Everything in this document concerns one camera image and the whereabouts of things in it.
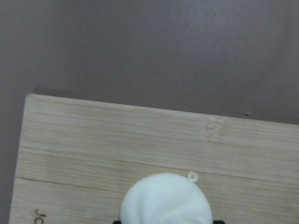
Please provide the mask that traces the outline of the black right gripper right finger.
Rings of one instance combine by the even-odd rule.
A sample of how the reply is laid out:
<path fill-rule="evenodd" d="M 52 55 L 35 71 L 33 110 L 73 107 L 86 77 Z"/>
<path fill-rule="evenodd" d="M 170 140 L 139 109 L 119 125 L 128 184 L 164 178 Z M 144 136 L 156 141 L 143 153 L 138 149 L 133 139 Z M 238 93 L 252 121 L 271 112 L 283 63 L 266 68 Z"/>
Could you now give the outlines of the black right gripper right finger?
<path fill-rule="evenodd" d="M 213 224 L 224 224 L 223 220 L 214 220 Z"/>

